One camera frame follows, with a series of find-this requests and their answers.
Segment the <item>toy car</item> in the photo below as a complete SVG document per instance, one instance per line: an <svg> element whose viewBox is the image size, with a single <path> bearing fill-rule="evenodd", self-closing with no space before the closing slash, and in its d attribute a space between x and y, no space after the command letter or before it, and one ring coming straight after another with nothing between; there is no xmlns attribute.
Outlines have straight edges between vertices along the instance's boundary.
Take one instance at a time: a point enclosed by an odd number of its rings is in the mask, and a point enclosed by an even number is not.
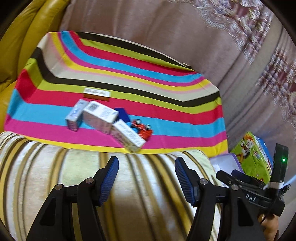
<svg viewBox="0 0 296 241"><path fill-rule="evenodd" d="M151 125L144 125L140 119L135 119L131 123L131 128L139 134L145 141L152 135L153 130Z"/></svg>

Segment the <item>leather couch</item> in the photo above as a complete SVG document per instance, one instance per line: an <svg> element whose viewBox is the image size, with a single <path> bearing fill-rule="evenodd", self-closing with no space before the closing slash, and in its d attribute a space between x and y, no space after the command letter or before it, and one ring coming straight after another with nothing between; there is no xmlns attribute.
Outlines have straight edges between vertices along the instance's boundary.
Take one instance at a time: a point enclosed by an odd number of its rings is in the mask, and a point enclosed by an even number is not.
<svg viewBox="0 0 296 241"><path fill-rule="evenodd" d="M0 40L0 133L18 74L41 38L57 31L70 0L33 0Z"/></svg>

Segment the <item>colorful striped cloth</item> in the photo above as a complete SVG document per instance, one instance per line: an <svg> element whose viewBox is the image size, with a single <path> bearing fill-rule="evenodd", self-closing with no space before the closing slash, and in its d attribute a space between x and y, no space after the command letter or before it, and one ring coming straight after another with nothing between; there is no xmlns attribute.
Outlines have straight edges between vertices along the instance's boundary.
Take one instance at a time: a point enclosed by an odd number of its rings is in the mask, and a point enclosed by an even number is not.
<svg viewBox="0 0 296 241"><path fill-rule="evenodd" d="M5 130L64 148L127 153L84 123L67 129L65 116L85 87L110 91L110 101L99 102L152 126L143 154L227 152L219 90L201 74L142 45L73 31L42 38L17 80Z"/></svg>

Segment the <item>screw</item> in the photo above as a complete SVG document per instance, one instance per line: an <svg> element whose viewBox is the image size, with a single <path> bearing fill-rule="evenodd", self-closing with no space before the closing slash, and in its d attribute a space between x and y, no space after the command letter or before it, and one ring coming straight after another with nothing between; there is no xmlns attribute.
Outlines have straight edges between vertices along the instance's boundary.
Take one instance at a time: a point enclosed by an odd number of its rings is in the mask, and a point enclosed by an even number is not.
<svg viewBox="0 0 296 241"><path fill-rule="evenodd" d="M207 185L208 184L208 180L207 179L200 179L200 183L203 184L203 185Z"/></svg>
<svg viewBox="0 0 296 241"><path fill-rule="evenodd" d="M55 186L55 189L56 190L61 190L63 188L63 185L62 184L57 184L56 186Z"/></svg>
<svg viewBox="0 0 296 241"><path fill-rule="evenodd" d="M235 184L233 184L233 185L231 186L231 188L232 188L233 190L235 190L235 191L237 191L237 190L239 189L238 185L235 185Z"/></svg>
<svg viewBox="0 0 296 241"><path fill-rule="evenodd" d="M87 184L91 184L91 183L94 182L94 179L93 179L92 177L89 177L89 178L87 178L87 179L85 180L85 182L86 182Z"/></svg>

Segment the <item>striped fabric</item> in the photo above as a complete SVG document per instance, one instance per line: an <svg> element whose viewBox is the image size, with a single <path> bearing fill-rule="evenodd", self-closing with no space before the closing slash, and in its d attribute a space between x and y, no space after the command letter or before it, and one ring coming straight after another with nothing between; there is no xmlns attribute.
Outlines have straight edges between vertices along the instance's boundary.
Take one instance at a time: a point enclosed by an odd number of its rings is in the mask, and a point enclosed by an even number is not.
<svg viewBox="0 0 296 241"><path fill-rule="evenodd" d="M110 91L110 101L99 102L152 126L141 153L227 152L219 90L201 74L144 46L72 31L40 41L18 78L5 130L64 148L127 153L86 124L67 129L65 116L85 87Z"/></svg>
<svg viewBox="0 0 296 241"><path fill-rule="evenodd" d="M29 140L12 132L0 135L0 218L17 241L30 227L57 183L77 185L105 167L110 156L119 171L110 197L98 215L107 241L186 240L196 208L186 202L174 160L183 157L201 178L221 185L209 159L199 150L169 154L126 154L66 149ZM82 241L77 204L72 205L76 241ZM216 205L210 241L217 240Z"/></svg>

